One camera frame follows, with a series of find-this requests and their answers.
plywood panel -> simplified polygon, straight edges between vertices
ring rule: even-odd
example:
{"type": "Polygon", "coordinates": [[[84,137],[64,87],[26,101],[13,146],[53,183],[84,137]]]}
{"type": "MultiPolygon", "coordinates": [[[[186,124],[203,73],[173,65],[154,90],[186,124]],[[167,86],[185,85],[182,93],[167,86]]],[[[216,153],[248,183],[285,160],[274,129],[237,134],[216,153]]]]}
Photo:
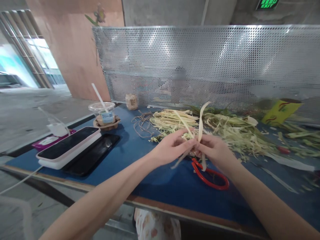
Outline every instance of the plywood panel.
{"type": "Polygon", "coordinates": [[[101,26],[124,26],[121,0],[27,0],[72,96],[98,100],[91,86],[94,83],[102,99],[110,101],[92,24],[84,16],[95,19],[98,2],[106,13],[101,26]]]}

patterned pants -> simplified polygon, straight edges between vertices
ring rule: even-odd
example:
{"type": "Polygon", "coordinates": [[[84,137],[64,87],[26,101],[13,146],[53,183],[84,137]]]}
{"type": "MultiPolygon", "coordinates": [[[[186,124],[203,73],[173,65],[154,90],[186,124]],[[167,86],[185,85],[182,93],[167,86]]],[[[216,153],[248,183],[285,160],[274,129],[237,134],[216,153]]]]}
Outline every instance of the patterned pants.
{"type": "Polygon", "coordinates": [[[179,220],[158,213],[136,208],[136,228],[139,240],[181,240],[179,220]]]}

red chili pepper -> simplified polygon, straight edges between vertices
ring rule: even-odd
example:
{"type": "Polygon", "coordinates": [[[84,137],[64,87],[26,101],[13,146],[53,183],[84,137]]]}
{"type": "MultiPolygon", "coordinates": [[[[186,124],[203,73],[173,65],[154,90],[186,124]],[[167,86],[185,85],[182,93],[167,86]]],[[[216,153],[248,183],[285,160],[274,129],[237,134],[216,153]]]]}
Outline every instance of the red chili pepper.
{"type": "Polygon", "coordinates": [[[289,149],[285,148],[285,147],[281,147],[281,146],[278,146],[277,149],[283,153],[283,154],[289,154],[291,153],[289,149]]]}

black smartphone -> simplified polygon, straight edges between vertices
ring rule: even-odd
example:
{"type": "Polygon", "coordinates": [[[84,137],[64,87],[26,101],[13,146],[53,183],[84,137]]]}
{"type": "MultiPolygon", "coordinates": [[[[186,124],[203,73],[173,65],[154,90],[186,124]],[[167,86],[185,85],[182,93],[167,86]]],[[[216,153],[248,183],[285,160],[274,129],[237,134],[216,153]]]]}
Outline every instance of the black smartphone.
{"type": "Polygon", "coordinates": [[[104,134],[85,151],[72,159],[62,168],[62,171],[76,176],[85,176],[91,173],[108,155],[120,139],[118,135],[104,134]]]}
{"type": "Polygon", "coordinates": [[[60,142],[57,142],[55,145],[38,153],[38,156],[47,159],[56,159],[98,130],[99,128],[84,127],[65,139],[62,139],[60,142]]]}

straw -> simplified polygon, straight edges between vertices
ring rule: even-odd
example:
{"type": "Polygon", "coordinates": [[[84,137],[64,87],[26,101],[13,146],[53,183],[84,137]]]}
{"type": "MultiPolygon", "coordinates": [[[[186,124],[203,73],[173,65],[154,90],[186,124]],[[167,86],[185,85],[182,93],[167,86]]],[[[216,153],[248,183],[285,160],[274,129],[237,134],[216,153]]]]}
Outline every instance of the straw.
{"type": "Polygon", "coordinates": [[[99,98],[102,106],[104,107],[104,109],[106,110],[106,112],[109,112],[108,109],[107,109],[107,107],[106,107],[106,105],[104,105],[104,102],[102,101],[102,98],[101,98],[101,96],[100,96],[100,94],[99,94],[96,86],[94,85],[94,83],[91,83],[91,85],[93,86],[93,89],[94,89],[94,91],[96,92],[96,94],[97,94],[97,96],[98,96],[98,98],[99,98]]]}

